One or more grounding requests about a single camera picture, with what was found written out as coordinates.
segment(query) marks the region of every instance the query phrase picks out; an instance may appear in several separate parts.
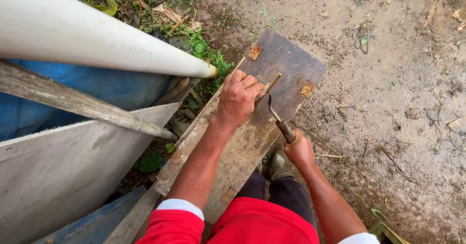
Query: hand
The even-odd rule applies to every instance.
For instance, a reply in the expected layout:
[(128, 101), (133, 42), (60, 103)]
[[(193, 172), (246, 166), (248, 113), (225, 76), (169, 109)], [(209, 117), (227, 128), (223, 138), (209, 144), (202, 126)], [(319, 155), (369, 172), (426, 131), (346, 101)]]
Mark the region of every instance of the hand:
[(310, 167), (314, 164), (314, 151), (311, 140), (305, 138), (299, 129), (295, 129), (296, 140), (288, 144), (285, 142), (283, 152), (288, 159), (298, 168)]
[(264, 84), (251, 75), (236, 70), (226, 77), (220, 94), (218, 111), (213, 117), (221, 126), (233, 133), (254, 111), (254, 99), (263, 97)]

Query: white sleeve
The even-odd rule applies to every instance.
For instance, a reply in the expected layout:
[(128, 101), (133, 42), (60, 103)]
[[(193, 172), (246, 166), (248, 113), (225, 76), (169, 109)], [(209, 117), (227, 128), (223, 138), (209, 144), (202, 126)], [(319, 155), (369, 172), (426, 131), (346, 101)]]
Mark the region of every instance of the white sleeve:
[(369, 234), (367, 232), (358, 233), (352, 236), (347, 237), (346, 239), (340, 241), (338, 244), (380, 244), (375, 235)]
[(184, 211), (189, 211), (196, 216), (198, 216), (202, 221), (204, 221), (204, 214), (202, 214), (202, 211), (200, 208), (196, 207), (192, 203), (183, 200), (183, 199), (176, 199), (176, 198), (171, 198), (162, 201), (160, 205), (156, 208), (157, 210), (184, 210)]

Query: metal tool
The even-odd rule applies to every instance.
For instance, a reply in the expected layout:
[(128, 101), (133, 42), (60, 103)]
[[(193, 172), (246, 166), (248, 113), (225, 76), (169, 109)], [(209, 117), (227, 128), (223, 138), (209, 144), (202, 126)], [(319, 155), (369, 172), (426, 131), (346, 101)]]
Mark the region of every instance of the metal tool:
[(268, 92), (268, 107), (270, 109), (270, 112), (272, 115), (277, 119), (277, 122), (275, 124), (277, 127), (280, 129), (282, 132), (283, 136), (285, 137), (285, 140), (287, 141), (288, 144), (293, 143), (293, 141), (296, 139), (296, 134), (294, 133), (293, 130), (288, 126), (288, 122), (286, 120), (281, 120), (280, 117), (278, 116), (277, 112), (272, 108), (272, 95), (270, 92)]

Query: person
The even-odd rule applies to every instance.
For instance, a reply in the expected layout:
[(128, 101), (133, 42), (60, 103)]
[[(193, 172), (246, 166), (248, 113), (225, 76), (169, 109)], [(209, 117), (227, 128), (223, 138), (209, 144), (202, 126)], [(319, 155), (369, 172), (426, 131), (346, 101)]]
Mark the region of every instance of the person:
[[(204, 230), (202, 209), (212, 188), (226, 142), (254, 110), (254, 99), (265, 95), (253, 76), (236, 70), (226, 77), (218, 111), (180, 170), (164, 200), (149, 218), (137, 244), (194, 244)], [(316, 220), (304, 187), (284, 169), (285, 157), (305, 179), (328, 244), (379, 244), (353, 209), (335, 191), (314, 163), (311, 141), (299, 129), (296, 140), (274, 153), (270, 198), (258, 169), (246, 181), (213, 225), (207, 244), (318, 244)]]

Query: white board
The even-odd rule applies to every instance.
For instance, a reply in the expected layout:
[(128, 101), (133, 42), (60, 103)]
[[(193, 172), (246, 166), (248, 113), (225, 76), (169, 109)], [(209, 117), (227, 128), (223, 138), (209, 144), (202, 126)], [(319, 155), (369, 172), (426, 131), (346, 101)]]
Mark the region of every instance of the white board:
[[(181, 103), (134, 111), (164, 126)], [(0, 143), (0, 243), (29, 244), (99, 208), (154, 136), (97, 120)]]

